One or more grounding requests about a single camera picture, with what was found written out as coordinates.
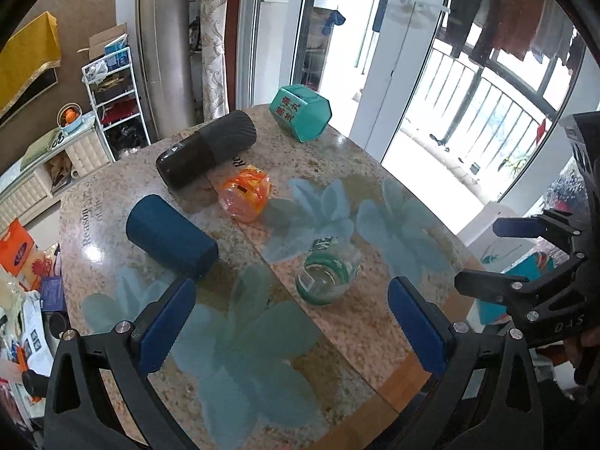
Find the teal hexagonal box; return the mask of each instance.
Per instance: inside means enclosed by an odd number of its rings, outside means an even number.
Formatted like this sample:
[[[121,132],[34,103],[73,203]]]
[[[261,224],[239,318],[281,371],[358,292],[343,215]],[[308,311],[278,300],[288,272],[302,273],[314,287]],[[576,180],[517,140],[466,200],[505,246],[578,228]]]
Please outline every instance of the teal hexagonal box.
[[[269,110],[300,142],[317,138],[331,120],[329,101],[302,84],[279,88]]]

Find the granite tabletop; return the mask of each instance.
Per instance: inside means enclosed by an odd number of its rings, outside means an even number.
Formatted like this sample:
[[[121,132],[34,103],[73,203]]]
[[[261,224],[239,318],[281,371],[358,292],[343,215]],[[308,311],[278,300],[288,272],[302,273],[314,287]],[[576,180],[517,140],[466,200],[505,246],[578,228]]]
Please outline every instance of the granite tabletop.
[[[193,133],[157,142],[89,177],[61,201],[65,296],[81,333],[134,319],[174,278],[128,241],[127,216],[157,194],[218,242],[197,283],[196,306],[163,368],[157,394],[199,448],[364,448],[427,378],[389,312],[391,277],[407,276],[449,318],[465,316],[453,276],[477,268],[464,245],[402,184],[328,127],[298,143],[265,106],[246,110],[258,140],[248,151],[171,193],[157,156]],[[253,223],[229,218],[217,190],[244,164],[271,178]],[[295,288],[302,254],[322,236],[362,254],[358,278],[329,306]],[[110,375],[125,431],[142,440]]]

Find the balcony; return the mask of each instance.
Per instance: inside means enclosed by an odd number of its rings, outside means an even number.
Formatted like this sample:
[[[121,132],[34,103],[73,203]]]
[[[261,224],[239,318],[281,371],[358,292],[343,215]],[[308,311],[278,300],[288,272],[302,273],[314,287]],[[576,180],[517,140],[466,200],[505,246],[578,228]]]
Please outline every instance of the balcony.
[[[542,72],[517,68],[529,80],[539,75],[532,85],[498,51],[485,68],[465,52],[458,59],[449,53],[434,41],[383,165],[457,233],[526,166],[556,120],[571,76],[560,62],[544,62]]]

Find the screw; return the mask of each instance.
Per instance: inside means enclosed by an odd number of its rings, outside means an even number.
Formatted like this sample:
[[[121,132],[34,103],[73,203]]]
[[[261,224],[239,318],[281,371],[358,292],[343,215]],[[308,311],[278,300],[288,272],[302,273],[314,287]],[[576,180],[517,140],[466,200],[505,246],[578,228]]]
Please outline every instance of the screw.
[[[128,332],[130,328],[131,328],[131,323],[129,321],[119,321],[119,323],[117,323],[115,325],[115,331],[117,333]]]
[[[452,324],[452,328],[454,328],[454,331],[457,333],[466,333],[469,331],[469,325],[464,321],[455,321]]]
[[[518,328],[511,328],[511,331],[509,331],[509,333],[515,340],[520,340],[521,338],[523,338],[523,332],[521,332],[521,330]]]
[[[63,340],[70,340],[75,338],[75,335],[77,335],[77,332],[75,330],[67,330],[66,332],[64,332],[62,334],[62,339]]]

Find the flower pattern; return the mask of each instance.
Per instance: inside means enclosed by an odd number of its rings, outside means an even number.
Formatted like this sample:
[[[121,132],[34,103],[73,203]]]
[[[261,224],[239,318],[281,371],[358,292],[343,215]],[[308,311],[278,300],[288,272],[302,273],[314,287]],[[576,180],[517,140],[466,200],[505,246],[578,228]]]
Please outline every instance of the flower pattern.
[[[269,262],[281,262],[306,253],[313,241],[334,236],[350,240],[354,222],[341,180],[322,188],[299,178],[289,180],[294,201],[270,199],[260,221],[273,228],[262,250]]]
[[[116,271],[115,297],[104,293],[90,294],[81,303],[83,318],[92,332],[110,332],[119,321],[135,320],[174,280],[175,274],[166,271],[146,287],[133,268],[121,267]]]
[[[115,298],[94,293],[83,300],[85,320],[95,333],[134,320],[174,279],[166,272],[144,287],[134,269],[120,268]],[[197,304],[171,350],[197,380],[206,428],[221,450],[241,446],[257,422],[298,428],[319,418],[312,387],[289,360],[310,351],[321,332],[294,301],[269,305],[274,280],[264,264],[246,267],[227,312]]]
[[[439,223],[410,191],[396,180],[382,182],[384,205],[372,199],[361,201],[356,230],[380,248],[390,277],[406,276],[421,285],[425,268],[433,272],[452,270],[452,265],[427,228]]]

